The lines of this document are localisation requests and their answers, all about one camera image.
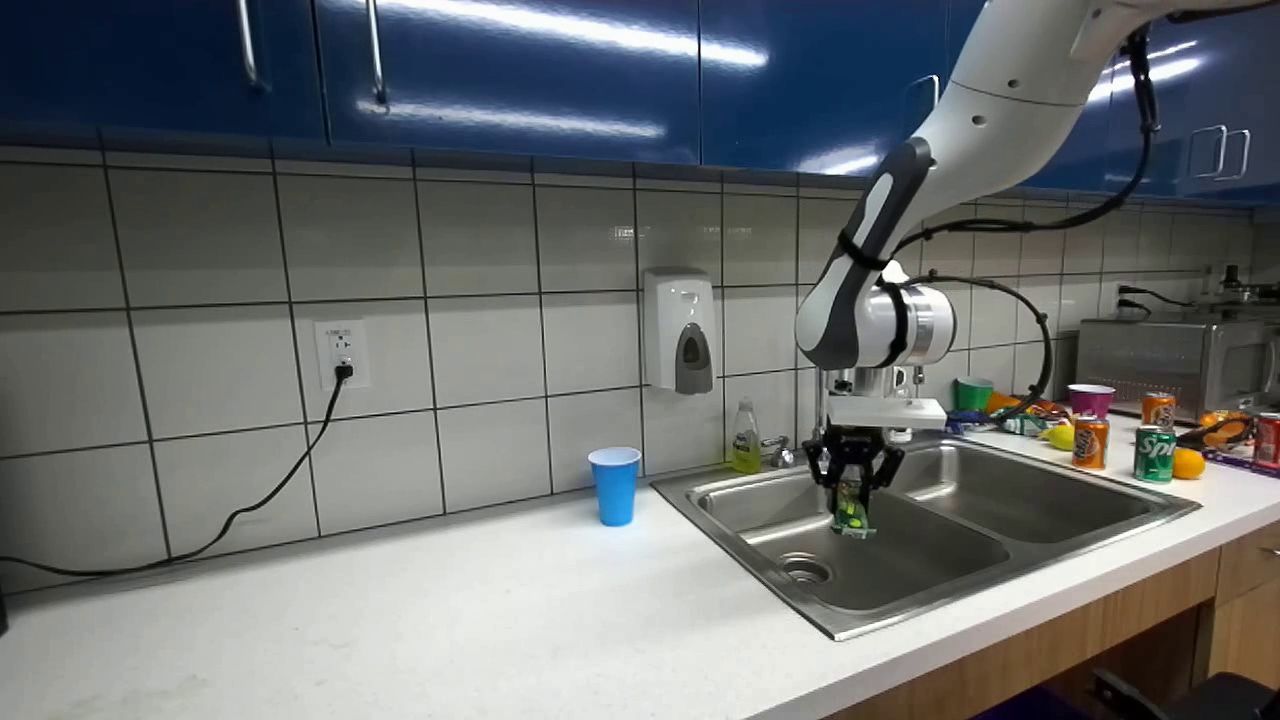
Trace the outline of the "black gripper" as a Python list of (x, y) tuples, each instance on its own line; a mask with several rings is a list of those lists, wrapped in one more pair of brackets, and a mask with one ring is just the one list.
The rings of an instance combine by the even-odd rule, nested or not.
[(839, 481), (858, 485), (862, 524), (872, 524), (872, 499), (891, 485), (904, 453), (882, 441), (879, 430), (826, 426), (802, 443), (806, 471), (820, 489), (820, 509), (839, 521)]

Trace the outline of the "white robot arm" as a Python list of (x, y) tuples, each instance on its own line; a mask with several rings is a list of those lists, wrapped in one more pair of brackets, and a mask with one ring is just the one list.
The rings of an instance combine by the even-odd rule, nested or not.
[(1074, 129), (1115, 51), (1128, 55), (1139, 132), (1150, 132), (1150, 22), (1211, 22), (1270, 0), (984, 0), (945, 96), (875, 167), (794, 318), (794, 350), (837, 372), (826, 419), (802, 443), (826, 494), (837, 531), (862, 531), (872, 494), (888, 489), (915, 430), (947, 414), (879, 372), (921, 372), (947, 356), (956, 314), (927, 281), (908, 281), (895, 254), (945, 230), (1004, 233), (1004, 220), (945, 225), (945, 214), (1037, 175)]

